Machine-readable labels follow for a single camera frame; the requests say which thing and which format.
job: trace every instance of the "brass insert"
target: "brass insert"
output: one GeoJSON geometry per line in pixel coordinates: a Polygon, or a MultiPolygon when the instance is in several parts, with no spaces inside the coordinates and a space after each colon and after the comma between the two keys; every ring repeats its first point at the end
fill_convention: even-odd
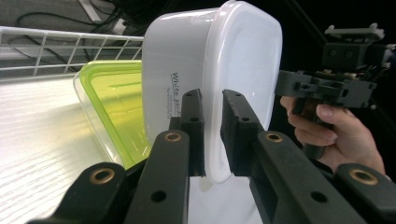
{"type": "Polygon", "coordinates": [[[365,185],[376,185],[378,184],[378,178],[367,171],[361,169],[352,169],[349,171],[350,176],[355,180],[365,185]]]}
{"type": "Polygon", "coordinates": [[[116,173],[110,168],[100,168],[91,173],[90,181],[96,185],[102,185],[113,179],[116,173]]]}
{"type": "Polygon", "coordinates": [[[181,135],[179,133],[168,133],[165,135],[165,140],[168,142],[177,142],[181,139],[181,135]]]}
{"type": "Polygon", "coordinates": [[[266,134],[265,138],[267,138],[267,140],[270,140],[271,142],[276,142],[276,143],[279,143],[279,142],[283,141],[282,136],[279,136],[279,135],[274,134],[274,133],[266,134]]]}

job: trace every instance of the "hand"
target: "hand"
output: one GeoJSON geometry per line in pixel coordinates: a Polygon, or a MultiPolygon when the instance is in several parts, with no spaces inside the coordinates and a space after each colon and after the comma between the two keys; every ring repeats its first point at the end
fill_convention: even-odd
{"type": "Polygon", "coordinates": [[[295,127],[295,135],[302,144],[326,147],[319,160],[335,171],[338,165],[356,162],[376,169],[385,174],[384,162],[376,149],[371,132],[348,109],[318,105],[317,116],[324,122],[332,124],[332,130],[292,114],[294,97],[283,96],[280,103],[287,109],[288,121],[295,127]]]}

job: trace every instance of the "white table surface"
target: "white table surface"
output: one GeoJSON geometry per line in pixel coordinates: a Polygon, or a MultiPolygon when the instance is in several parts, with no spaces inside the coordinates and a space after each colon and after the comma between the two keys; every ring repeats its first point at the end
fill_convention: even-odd
{"type": "MultiPolygon", "coordinates": [[[[73,76],[0,80],[0,223],[50,216],[79,174],[103,152],[73,76]]],[[[208,187],[191,178],[189,224],[262,223],[248,180],[208,187]]]]}

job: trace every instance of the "yellow-green lid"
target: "yellow-green lid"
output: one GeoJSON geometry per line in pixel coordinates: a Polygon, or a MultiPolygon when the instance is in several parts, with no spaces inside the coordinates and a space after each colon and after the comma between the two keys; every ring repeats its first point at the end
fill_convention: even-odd
{"type": "Polygon", "coordinates": [[[141,61],[94,61],[78,73],[126,169],[151,151],[143,118],[141,68],[141,61]]]}

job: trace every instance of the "white plastic container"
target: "white plastic container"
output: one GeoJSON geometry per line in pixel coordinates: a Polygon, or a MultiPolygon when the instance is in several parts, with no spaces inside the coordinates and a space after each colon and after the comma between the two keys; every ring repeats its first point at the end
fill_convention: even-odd
{"type": "Polygon", "coordinates": [[[148,140],[180,115],[185,92],[201,89],[206,175],[212,183],[225,181],[231,172],[219,135],[222,91],[243,93],[268,128],[282,50],[278,21],[243,1],[166,14],[150,25],[142,50],[148,140]]]}

